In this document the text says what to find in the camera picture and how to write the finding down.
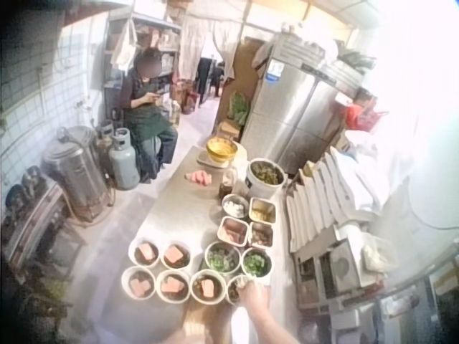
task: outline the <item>square bowl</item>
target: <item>square bowl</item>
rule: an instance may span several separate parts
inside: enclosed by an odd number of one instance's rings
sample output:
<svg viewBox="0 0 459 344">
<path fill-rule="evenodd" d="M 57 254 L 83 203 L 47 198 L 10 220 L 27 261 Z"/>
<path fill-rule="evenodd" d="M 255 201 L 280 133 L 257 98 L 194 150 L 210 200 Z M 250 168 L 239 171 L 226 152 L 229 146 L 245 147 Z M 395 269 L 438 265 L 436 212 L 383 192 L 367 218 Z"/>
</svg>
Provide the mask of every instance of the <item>square bowl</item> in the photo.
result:
<svg viewBox="0 0 459 344">
<path fill-rule="evenodd" d="M 263 218 L 256 216 L 254 213 L 262 213 Z M 275 224 L 277 218 L 275 204 L 266 199 L 252 197 L 250 199 L 249 217 L 252 221 L 260 222 L 261 224 Z"/>
<path fill-rule="evenodd" d="M 255 236 L 261 234 L 262 237 L 267 238 L 267 244 L 258 244 Z M 257 247 L 259 249 L 270 249 L 273 247 L 274 231 L 273 227 L 269 224 L 262 224 L 260 222 L 252 222 L 249 226 L 249 237 L 248 242 L 251 247 Z"/>
<path fill-rule="evenodd" d="M 218 228 L 217 237 L 223 242 L 227 242 L 236 247 L 244 247 L 247 244 L 249 234 L 249 225 L 247 222 L 235 219 L 230 216 L 225 216 Z M 239 236 L 238 242 L 234 242 L 228 237 L 231 235 Z"/>
</svg>

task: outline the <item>large metal pot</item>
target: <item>large metal pot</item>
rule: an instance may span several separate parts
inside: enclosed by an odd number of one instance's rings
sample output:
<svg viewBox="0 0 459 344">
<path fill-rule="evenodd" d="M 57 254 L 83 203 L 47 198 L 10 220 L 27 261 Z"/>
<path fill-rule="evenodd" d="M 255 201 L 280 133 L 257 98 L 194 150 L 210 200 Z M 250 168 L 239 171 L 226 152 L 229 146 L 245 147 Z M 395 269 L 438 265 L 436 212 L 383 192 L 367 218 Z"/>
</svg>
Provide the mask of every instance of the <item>large metal pot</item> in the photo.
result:
<svg viewBox="0 0 459 344">
<path fill-rule="evenodd" d="M 94 131 L 60 128 L 43 154 L 44 170 L 66 191 L 75 214 L 92 221 L 109 202 L 95 152 Z"/>
</svg>

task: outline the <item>person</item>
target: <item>person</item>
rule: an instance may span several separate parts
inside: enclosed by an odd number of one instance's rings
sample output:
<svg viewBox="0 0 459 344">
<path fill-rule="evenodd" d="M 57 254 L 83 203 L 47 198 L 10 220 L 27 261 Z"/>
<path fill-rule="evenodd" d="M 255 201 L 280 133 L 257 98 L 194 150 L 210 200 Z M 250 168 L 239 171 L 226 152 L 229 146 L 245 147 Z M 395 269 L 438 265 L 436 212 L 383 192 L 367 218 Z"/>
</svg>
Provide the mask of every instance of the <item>person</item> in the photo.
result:
<svg viewBox="0 0 459 344">
<path fill-rule="evenodd" d="M 124 112 L 126 127 L 131 132 L 136 149 L 141 182 L 156 179 L 164 163 L 171 163 L 177 144 L 178 133 L 155 105 L 159 99 L 157 77 L 161 73 L 161 52 L 156 48 L 140 51 L 123 80 L 120 107 Z M 161 148 L 156 155 L 156 139 Z"/>
<path fill-rule="evenodd" d="M 238 288 L 241 304 L 247 310 L 258 336 L 259 344 L 299 344 L 284 328 L 276 323 L 269 311 L 269 292 L 266 286 L 249 281 L 243 288 Z M 180 330 L 162 344 L 211 343 L 208 334 L 185 336 Z"/>
</svg>

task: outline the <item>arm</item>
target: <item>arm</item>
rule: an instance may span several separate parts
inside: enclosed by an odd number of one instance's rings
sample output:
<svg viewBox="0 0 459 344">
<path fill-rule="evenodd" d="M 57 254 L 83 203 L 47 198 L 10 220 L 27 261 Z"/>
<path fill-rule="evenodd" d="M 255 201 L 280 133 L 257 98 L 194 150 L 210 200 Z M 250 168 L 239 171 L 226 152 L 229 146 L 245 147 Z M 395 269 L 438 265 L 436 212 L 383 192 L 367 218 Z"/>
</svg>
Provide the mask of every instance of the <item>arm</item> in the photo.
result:
<svg viewBox="0 0 459 344">
<path fill-rule="evenodd" d="M 255 326 L 260 344 L 299 344 L 271 316 L 268 309 L 268 289 L 264 285 L 248 282 L 244 288 L 238 289 L 238 292 Z"/>
<path fill-rule="evenodd" d="M 122 109 L 135 109 L 143 104 L 155 102 L 158 98 L 154 93 L 146 93 L 143 97 L 138 99 L 131 99 L 133 93 L 133 78 L 127 75 L 123 80 L 120 92 L 120 107 Z"/>
</svg>

